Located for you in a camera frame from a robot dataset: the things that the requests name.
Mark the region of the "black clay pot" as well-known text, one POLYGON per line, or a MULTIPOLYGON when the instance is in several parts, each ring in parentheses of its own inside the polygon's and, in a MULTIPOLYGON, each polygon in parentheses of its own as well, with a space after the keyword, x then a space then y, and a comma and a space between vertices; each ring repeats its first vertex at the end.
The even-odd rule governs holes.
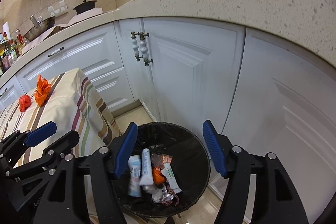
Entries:
POLYGON ((87 1, 84 0, 81 4, 77 5, 76 7, 73 8, 73 10, 76 11, 76 14, 82 14, 83 12, 92 10, 96 7, 96 0, 92 1, 87 1))

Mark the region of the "red plastic bag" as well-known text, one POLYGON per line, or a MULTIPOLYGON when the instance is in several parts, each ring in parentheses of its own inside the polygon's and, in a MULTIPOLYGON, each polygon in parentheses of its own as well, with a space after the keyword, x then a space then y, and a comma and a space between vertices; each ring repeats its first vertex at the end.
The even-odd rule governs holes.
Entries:
POLYGON ((21 113, 25 112, 31 106, 31 98, 27 94, 19 98, 19 110, 21 113))

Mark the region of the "white green sachet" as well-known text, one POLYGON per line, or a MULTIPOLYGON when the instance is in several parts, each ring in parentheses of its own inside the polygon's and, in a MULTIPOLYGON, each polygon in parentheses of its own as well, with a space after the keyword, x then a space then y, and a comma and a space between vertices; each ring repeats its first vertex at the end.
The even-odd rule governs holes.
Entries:
POLYGON ((167 179, 167 182, 169 183, 169 186, 174 191, 174 193, 180 193, 182 190, 177 184, 171 165, 169 163, 166 163, 164 166, 165 168, 161 170, 161 173, 167 179))

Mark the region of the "metal wok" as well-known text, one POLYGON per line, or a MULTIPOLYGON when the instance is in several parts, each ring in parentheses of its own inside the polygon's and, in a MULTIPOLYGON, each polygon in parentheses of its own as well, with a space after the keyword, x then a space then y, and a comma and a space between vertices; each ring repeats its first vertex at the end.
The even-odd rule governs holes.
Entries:
POLYGON ((29 31, 27 31, 27 33, 25 34, 25 38, 29 42, 32 42, 34 39, 40 36, 43 32, 52 28, 55 25, 55 19, 56 19, 55 16, 51 16, 39 22, 37 21, 36 17, 32 15, 30 17, 30 20, 32 21, 34 26, 29 31))

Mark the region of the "clear plastic bag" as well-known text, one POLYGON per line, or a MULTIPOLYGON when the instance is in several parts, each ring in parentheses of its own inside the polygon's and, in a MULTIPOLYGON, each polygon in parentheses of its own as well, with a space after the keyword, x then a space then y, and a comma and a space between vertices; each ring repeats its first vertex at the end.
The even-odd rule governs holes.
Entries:
POLYGON ((153 185, 143 185, 143 190, 151 195, 151 199, 155 203, 163 203, 163 191, 157 188, 155 184, 153 185))

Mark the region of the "white spice rack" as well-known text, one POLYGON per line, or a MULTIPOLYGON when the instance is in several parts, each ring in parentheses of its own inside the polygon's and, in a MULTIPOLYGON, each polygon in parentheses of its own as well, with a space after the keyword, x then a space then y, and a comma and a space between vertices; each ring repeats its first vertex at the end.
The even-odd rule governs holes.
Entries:
POLYGON ((17 53, 14 39, 1 42, 1 76, 17 61, 17 53))

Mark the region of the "white snack tube wrapper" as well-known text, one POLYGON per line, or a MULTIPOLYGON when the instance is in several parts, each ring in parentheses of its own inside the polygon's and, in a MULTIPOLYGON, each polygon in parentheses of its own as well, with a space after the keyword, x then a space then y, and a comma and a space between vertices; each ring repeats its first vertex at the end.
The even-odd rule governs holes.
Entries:
POLYGON ((141 197, 141 187, 139 185, 141 175, 140 156, 139 155, 131 156, 127 164, 130 170, 128 195, 132 197, 141 197))

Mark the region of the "small orange bag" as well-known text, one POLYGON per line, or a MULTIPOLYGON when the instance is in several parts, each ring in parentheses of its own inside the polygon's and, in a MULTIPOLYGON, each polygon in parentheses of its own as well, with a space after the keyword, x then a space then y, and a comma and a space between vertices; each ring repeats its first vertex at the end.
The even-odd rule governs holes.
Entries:
POLYGON ((161 185, 165 183, 165 176, 161 173, 160 167, 154 167, 152 170, 153 181, 156 185, 161 185))

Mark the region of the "cooking oil bottle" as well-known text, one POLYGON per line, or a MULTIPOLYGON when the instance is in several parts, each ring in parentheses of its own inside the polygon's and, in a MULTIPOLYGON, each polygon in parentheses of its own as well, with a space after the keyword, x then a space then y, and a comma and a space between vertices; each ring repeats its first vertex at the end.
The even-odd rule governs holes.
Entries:
POLYGON ((19 29, 16 29, 15 30, 15 34, 17 36, 17 45, 18 45, 18 50, 19 50, 19 53, 22 54, 22 50, 25 46, 25 42, 24 42, 24 39, 23 39, 23 36, 20 32, 19 29))

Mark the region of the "striped tablecloth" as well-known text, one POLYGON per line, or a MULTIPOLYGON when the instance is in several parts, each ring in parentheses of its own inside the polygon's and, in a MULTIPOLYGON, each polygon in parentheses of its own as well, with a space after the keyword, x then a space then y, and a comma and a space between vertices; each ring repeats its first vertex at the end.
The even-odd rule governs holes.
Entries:
POLYGON ((50 97, 43 106, 27 95, 31 106, 23 113, 19 104, 3 111, 5 121, 1 141, 15 131, 34 131, 52 121, 57 130, 48 139, 28 149, 18 160, 21 166, 42 156, 45 148, 75 130, 79 143, 57 165, 43 193, 33 223, 90 223, 85 177, 91 179, 93 204, 100 223, 124 223, 112 180, 114 170, 113 140, 123 133, 90 80, 80 69, 72 69, 48 81, 50 97))

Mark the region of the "long white blue pouch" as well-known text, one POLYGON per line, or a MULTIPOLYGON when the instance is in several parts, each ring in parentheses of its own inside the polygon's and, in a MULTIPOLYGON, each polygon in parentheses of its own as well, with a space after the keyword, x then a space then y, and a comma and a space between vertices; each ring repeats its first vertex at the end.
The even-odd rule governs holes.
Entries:
POLYGON ((154 184, 152 167, 151 167, 150 150, 148 148, 145 148, 142 151, 142 170, 139 184, 140 186, 154 184))

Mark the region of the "tall orange knotted bag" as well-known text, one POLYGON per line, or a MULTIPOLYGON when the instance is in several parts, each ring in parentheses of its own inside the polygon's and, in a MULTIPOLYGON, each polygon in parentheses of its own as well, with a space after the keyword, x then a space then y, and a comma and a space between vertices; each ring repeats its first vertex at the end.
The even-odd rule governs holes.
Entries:
POLYGON ((41 75, 37 78, 37 87, 34 92, 34 98, 39 106, 43 106, 50 97, 51 84, 41 75))

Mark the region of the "silver foil wrapper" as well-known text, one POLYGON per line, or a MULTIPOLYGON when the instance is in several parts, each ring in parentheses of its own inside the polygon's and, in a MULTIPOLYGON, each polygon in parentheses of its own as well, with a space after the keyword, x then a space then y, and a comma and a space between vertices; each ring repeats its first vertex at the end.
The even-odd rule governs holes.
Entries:
POLYGON ((175 193, 174 191, 166 184, 163 184, 162 186, 163 191, 163 203, 165 206, 169 206, 173 203, 173 200, 175 199, 175 193))

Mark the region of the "orange printed clear bag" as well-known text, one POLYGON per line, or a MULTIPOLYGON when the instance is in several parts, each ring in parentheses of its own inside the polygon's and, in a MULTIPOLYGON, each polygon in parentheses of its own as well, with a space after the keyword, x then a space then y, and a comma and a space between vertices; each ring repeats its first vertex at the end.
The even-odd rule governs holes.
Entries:
POLYGON ((157 153, 152 153, 151 154, 151 163, 154 167, 164 169, 166 163, 171 163, 173 157, 166 155, 166 154, 157 154, 157 153))

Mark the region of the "paper towel roll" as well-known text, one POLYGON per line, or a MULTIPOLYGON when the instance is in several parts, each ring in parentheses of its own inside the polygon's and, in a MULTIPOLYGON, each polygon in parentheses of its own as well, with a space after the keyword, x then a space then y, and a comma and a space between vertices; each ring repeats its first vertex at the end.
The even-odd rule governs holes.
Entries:
POLYGON ((9 28, 9 23, 8 23, 8 22, 5 22, 5 23, 2 25, 2 29, 3 29, 3 34, 6 35, 6 37, 7 37, 8 39, 11 39, 10 28, 9 28))

